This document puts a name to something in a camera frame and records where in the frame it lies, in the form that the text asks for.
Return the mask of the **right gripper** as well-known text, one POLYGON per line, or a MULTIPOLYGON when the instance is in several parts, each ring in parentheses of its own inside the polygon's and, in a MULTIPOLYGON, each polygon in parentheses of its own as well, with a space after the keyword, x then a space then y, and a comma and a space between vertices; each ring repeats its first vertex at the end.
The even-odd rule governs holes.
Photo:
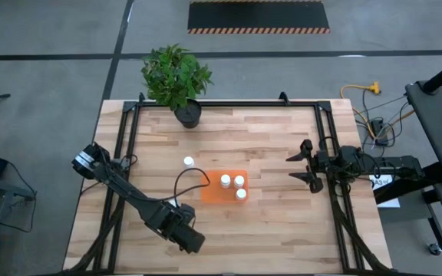
POLYGON ((287 158, 285 161, 298 162, 304 159, 307 161, 305 172, 291 172, 289 173, 289 176, 305 182, 309 185, 310 192, 315 194, 321 192, 323 189, 322 179, 317 177, 318 173, 324 173, 327 180, 329 180, 333 186, 338 184, 338 174, 336 168, 333 167, 331 158, 326 149, 318 150, 314 155, 312 155, 312 150, 312 141, 303 140, 300 145, 300 153, 287 158))

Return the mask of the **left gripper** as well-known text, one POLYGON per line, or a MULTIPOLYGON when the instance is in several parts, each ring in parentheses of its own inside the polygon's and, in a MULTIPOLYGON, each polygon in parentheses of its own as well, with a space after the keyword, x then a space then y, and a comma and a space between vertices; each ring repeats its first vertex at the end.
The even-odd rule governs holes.
POLYGON ((157 202, 155 208, 145 218, 145 225, 162 236, 176 242, 187 253, 199 251, 206 238, 190 226, 195 209, 187 204, 180 207, 169 202, 157 202))

